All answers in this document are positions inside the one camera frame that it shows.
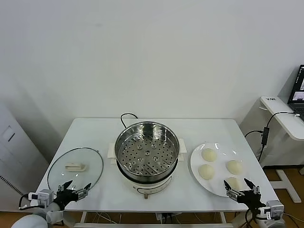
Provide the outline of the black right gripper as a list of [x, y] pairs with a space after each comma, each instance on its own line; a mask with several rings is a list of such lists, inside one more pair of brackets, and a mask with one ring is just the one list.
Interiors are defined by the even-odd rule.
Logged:
[[259, 214], [259, 208], [265, 207], [266, 204], [261, 202], [261, 194], [259, 186], [256, 186], [252, 181], [244, 178], [246, 185], [251, 190], [244, 190], [239, 192], [230, 187], [230, 185], [224, 180], [226, 194], [231, 199], [237, 199], [238, 203], [245, 204], [252, 214]]

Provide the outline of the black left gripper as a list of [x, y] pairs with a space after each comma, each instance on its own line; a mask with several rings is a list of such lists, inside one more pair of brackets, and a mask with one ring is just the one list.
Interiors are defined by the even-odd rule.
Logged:
[[67, 189], [73, 181], [67, 181], [62, 185], [58, 186], [56, 198], [53, 200], [60, 210], [64, 210], [65, 207], [72, 201], [77, 202], [79, 198], [85, 198], [91, 188], [91, 184], [87, 184], [84, 188], [76, 190], [75, 193], [72, 190]]

